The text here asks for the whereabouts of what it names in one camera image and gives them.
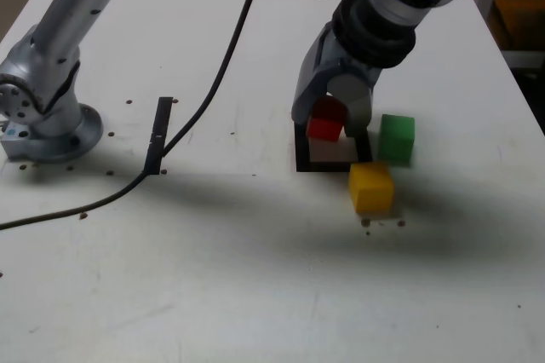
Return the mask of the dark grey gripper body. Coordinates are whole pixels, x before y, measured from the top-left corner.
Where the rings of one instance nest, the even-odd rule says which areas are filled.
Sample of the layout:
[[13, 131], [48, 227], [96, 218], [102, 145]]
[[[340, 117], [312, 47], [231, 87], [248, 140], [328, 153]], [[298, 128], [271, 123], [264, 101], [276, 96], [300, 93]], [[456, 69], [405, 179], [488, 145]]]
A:
[[365, 64], [355, 57], [351, 56], [337, 41], [332, 25], [325, 25], [321, 37], [321, 55], [319, 63], [335, 64], [342, 66], [345, 70], [349, 67], [354, 68], [358, 74], [363, 76], [363, 80], [374, 87], [382, 73], [381, 68]]

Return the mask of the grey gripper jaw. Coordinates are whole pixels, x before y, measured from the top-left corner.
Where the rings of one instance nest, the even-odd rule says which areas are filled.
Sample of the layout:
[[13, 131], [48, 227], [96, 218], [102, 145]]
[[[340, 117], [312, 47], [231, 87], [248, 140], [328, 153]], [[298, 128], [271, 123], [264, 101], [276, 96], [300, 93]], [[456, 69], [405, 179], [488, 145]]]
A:
[[372, 92], [368, 85], [355, 75], [343, 73], [327, 83], [327, 92], [347, 109], [346, 135], [363, 135], [372, 118]]
[[295, 124], [304, 124], [308, 120], [313, 103], [318, 98], [318, 91], [313, 90], [314, 76], [320, 66], [324, 40], [330, 32], [330, 23], [322, 31], [307, 51], [295, 87], [295, 97], [291, 108], [291, 118]]

